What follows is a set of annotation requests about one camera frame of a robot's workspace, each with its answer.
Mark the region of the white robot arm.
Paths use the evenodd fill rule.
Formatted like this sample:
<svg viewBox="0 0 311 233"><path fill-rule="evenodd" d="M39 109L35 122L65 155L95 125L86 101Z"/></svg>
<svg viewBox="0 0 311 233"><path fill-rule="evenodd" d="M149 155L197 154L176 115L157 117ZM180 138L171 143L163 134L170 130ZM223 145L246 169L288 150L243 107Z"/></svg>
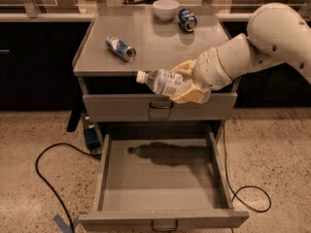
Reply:
<svg viewBox="0 0 311 233"><path fill-rule="evenodd" d="M311 28L291 7L269 3L253 12L245 34L174 67L174 72L190 77L190 87L171 100L203 104L213 90L280 63L289 64L311 83Z"/></svg>

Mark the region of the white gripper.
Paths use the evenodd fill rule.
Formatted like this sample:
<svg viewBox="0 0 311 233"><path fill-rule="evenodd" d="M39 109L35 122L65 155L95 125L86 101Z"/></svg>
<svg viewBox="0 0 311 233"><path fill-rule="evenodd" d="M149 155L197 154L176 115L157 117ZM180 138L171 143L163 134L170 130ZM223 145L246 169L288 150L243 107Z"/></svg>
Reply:
<svg viewBox="0 0 311 233"><path fill-rule="evenodd" d="M232 78L227 75L219 60L216 48L203 52L196 61L187 60L175 66L172 72L194 78L200 83L192 83L180 95L172 97L171 100L177 104L206 103L211 96L211 89L220 90L232 83Z"/></svg>

